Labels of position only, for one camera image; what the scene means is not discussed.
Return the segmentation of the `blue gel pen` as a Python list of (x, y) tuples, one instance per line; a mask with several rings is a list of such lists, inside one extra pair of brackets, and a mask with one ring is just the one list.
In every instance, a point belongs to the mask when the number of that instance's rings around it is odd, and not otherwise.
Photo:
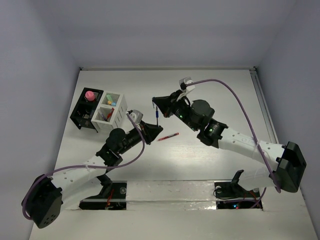
[(159, 127), (159, 110), (158, 106), (155, 107), (155, 118), (156, 118), (156, 125)]

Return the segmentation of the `dark red ink pen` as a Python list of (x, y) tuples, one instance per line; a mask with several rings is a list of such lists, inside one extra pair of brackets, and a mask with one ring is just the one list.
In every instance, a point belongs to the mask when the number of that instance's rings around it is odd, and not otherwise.
[(170, 134), (170, 135), (161, 137), (161, 138), (159, 138), (157, 141), (158, 141), (158, 142), (164, 141), (164, 140), (170, 139), (170, 138), (172, 138), (172, 137), (176, 137), (176, 136), (178, 136), (179, 134), (180, 134), (179, 132), (176, 132), (176, 133), (173, 133), (173, 134)]

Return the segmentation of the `red gel pen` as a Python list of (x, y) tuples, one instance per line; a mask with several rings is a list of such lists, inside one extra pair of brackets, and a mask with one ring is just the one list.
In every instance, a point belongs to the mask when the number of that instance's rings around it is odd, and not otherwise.
[(108, 115), (107, 115), (107, 117), (106, 117), (108, 122), (111, 120), (114, 110), (115, 110), (115, 109), (112, 108), (112, 109), (110, 110), (110, 112), (108, 113)]

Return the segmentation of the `green highlighter marker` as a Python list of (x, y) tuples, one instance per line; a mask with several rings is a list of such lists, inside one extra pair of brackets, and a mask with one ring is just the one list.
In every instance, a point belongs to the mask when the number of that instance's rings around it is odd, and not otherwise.
[(108, 101), (113, 102), (112, 96), (110, 94), (107, 94), (106, 98)]

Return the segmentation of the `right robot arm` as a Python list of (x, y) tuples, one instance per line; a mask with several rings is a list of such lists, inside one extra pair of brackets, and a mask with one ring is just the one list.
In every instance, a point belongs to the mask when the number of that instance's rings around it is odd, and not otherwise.
[(179, 90), (169, 96), (153, 97), (152, 103), (165, 118), (176, 116), (197, 132), (197, 138), (206, 146), (238, 153), (264, 165), (255, 171), (236, 172), (234, 181), (230, 183), (230, 190), (235, 196), (256, 188), (276, 186), (289, 193), (298, 191), (307, 166), (298, 144), (254, 140), (215, 120), (215, 111), (207, 101), (189, 101), (186, 96), (181, 96)]

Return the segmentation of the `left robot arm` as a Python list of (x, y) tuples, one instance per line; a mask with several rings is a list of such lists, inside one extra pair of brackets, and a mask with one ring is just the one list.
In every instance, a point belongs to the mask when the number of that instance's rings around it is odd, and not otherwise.
[(21, 202), (23, 216), (42, 229), (55, 221), (62, 211), (82, 200), (95, 195), (108, 196), (112, 181), (107, 173), (137, 161), (135, 157), (123, 163), (122, 155), (139, 143), (143, 148), (150, 145), (163, 130), (160, 125), (144, 121), (135, 124), (129, 132), (113, 129), (92, 158), (38, 176)]

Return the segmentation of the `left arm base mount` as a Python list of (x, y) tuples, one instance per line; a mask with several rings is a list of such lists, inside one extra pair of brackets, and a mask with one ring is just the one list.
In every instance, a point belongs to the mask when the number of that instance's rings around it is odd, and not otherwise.
[(88, 197), (79, 204), (81, 210), (126, 210), (127, 182), (113, 182), (103, 187), (98, 195)]

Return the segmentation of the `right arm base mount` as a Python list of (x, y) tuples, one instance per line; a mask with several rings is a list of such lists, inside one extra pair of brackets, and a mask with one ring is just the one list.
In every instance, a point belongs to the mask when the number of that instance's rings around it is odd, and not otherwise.
[(230, 181), (214, 183), (213, 196), (218, 210), (263, 209), (260, 191), (245, 190), (239, 185), (244, 170), (238, 170)]

